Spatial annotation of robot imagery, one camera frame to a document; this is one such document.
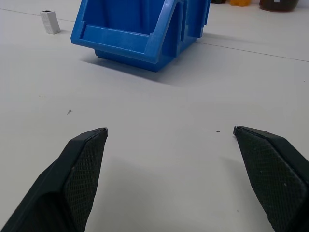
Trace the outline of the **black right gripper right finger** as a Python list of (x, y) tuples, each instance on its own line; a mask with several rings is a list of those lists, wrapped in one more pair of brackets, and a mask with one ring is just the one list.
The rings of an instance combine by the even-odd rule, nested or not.
[(252, 189), (275, 232), (309, 232), (309, 161), (285, 138), (235, 126)]

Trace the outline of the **blue plastic storage bin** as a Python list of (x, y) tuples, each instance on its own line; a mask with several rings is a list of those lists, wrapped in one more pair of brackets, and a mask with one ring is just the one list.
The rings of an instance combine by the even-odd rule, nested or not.
[(71, 42), (157, 72), (203, 34), (211, 0), (82, 0)]

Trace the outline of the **dark brown glass jar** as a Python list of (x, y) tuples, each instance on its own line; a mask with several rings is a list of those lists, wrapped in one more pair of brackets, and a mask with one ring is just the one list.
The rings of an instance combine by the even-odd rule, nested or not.
[(298, 3), (299, 0), (260, 0), (259, 7), (266, 11), (291, 12)]

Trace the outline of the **small white box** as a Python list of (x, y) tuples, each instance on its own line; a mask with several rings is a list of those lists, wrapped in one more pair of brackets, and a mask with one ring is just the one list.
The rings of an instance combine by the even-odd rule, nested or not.
[(40, 12), (40, 16), (48, 34), (58, 34), (61, 32), (55, 11), (44, 10)]

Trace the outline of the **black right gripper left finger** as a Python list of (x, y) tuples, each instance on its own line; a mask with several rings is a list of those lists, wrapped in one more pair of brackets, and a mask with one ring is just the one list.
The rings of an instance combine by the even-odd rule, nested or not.
[(107, 138), (107, 128), (98, 128), (69, 140), (0, 232), (85, 232)]

